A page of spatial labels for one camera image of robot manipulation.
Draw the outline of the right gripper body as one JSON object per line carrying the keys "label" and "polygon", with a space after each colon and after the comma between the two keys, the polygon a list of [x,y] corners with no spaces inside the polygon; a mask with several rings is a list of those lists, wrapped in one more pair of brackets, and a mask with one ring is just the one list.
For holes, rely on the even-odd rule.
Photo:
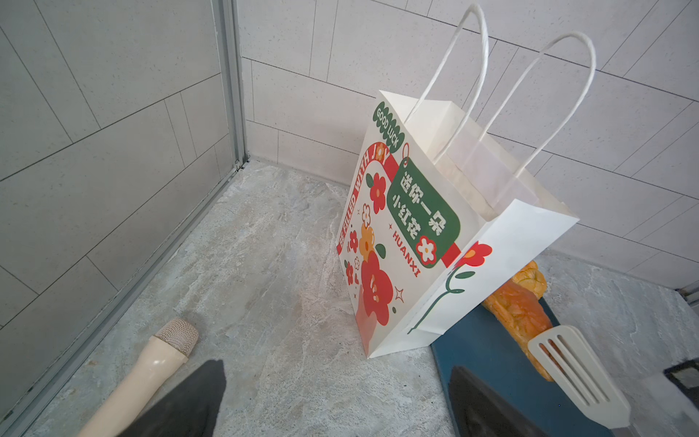
{"label": "right gripper body", "polygon": [[698,359],[681,362],[664,370],[664,376],[696,407],[699,407]]}

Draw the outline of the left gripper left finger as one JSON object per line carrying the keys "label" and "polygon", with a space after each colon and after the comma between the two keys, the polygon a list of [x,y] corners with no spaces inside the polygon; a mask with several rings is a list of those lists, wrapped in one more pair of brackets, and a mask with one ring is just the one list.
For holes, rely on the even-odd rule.
{"label": "left gripper left finger", "polygon": [[212,436],[226,386],[223,360],[204,362],[120,436]]}

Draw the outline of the white paper gift bag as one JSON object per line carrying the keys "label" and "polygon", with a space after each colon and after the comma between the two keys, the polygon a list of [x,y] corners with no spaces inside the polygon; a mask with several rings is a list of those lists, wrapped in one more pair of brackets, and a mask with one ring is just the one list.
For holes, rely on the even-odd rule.
{"label": "white paper gift bag", "polygon": [[380,92],[337,242],[365,354],[432,344],[576,222],[469,109]]}

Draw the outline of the white slotted tongs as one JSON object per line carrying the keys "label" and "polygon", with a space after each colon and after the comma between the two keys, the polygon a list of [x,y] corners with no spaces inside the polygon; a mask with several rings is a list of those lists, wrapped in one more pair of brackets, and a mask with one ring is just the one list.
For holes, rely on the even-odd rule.
{"label": "white slotted tongs", "polygon": [[631,405],[579,329],[552,327],[529,340],[528,350],[585,417],[631,430]]}

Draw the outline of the red-brown triangular bread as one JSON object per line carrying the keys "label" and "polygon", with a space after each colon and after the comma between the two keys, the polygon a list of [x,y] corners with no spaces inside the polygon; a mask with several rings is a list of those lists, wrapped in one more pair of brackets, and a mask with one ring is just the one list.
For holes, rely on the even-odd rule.
{"label": "red-brown triangular bread", "polygon": [[486,298],[482,305],[496,317],[513,340],[517,342],[536,371],[546,381],[552,382],[551,375],[528,349],[530,340],[553,327],[537,296],[512,280],[508,280]]}

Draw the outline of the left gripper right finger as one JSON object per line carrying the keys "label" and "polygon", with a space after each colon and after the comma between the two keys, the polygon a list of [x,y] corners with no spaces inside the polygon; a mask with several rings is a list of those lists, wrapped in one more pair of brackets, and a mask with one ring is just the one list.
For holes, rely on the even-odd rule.
{"label": "left gripper right finger", "polygon": [[465,367],[456,366],[451,370],[448,394],[459,436],[546,435]]}

